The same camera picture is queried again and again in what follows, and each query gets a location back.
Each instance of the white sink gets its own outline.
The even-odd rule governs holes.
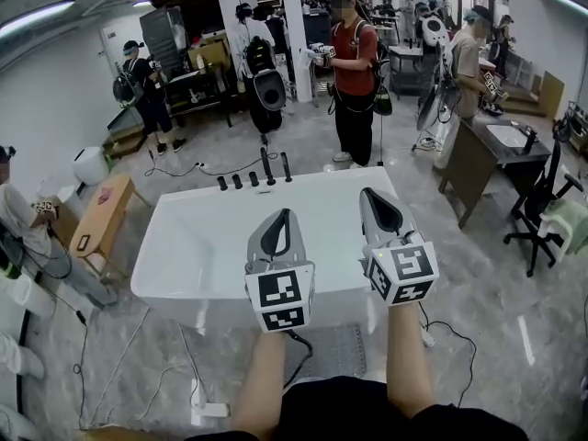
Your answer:
[[[506,147],[525,147],[526,135],[513,126],[499,126],[491,124],[488,130]]]

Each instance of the office chair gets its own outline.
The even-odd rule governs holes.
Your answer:
[[[555,186],[555,176],[558,172],[561,157],[561,142],[566,142],[570,139],[571,123],[566,115],[564,119],[558,120],[553,126],[553,139],[555,144],[553,146],[553,153],[551,155],[551,164],[549,165],[548,175],[545,176],[545,171],[541,173],[541,177],[535,183],[531,191],[525,198],[525,213],[520,210],[514,210],[514,217],[522,219],[529,232],[508,233],[503,242],[508,244],[511,239],[530,240],[533,243],[533,254],[531,256],[531,267],[526,272],[528,277],[532,277],[535,272],[535,263],[537,261],[537,252],[539,247],[551,259],[548,266],[553,267],[556,264],[556,259],[551,250],[549,250],[548,243],[553,242],[557,246],[563,244],[563,239],[555,234],[549,233],[546,237],[539,237],[538,230],[541,225],[541,214],[545,211],[551,201],[562,198],[571,187],[576,187],[583,192],[581,183],[571,175],[566,174],[566,184],[557,193],[553,194],[553,187]]]

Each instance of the white shirt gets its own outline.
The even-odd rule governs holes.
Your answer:
[[[0,185],[0,220],[16,237],[22,237],[27,248],[38,254],[51,255],[51,239],[47,234],[47,226],[31,228],[37,218],[37,212],[27,203],[18,190],[9,184]],[[33,258],[41,263],[42,256],[30,252]]]
[[[232,46],[233,55],[235,55],[238,59],[238,70],[237,75],[241,76],[243,74],[243,53],[245,49],[249,47],[251,41],[255,36],[258,36],[262,40],[266,40],[269,42],[271,47],[276,45],[272,33],[269,31],[267,24],[263,21],[257,21],[256,19],[252,19],[247,17],[244,21],[244,24],[238,23],[235,28],[235,36]]]

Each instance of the forearm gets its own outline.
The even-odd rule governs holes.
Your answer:
[[[409,418],[435,403],[415,303],[388,310],[386,380],[388,400]]]
[[[483,94],[488,93],[488,88],[486,88],[486,85],[473,77],[458,75],[458,84],[463,88],[471,90],[472,92]]]
[[[232,416],[233,430],[245,431],[261,441],[271,437],[282,408],[285,360],[285,334],[260,334]]]
[[[331,59],[331,66],[338,69],[346,70],[366,70],[369,67],[369,61],[365,59]]]

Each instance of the fluorescent light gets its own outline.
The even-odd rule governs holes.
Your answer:
[[[557,1],[560,2],[561,4],[564,4],[568,8],[571,8],[573,10],[579,11],[580,13],[583,13],[586,17],[588,17],[588,8],[586,8],[585,6],[577,4],[573,0],[557,0]]]
[[[66,0],[60,2],[58,4],[53,4],[49,6],[44,6],[39,8],[32,13],[28,13],[23,15],[22,17],[18,17],[17,19],[10,21],[9,23],[4,24],[0,28],[0,38],[4,36],[8,36],[9,34],[18,31],[19,29],[25,28],[27,26],[33,25],[42,19],[46,19],[49,17],[53,17],[58,15],[59,13],[67,10],[70,6],[75,3],[75,0]]]

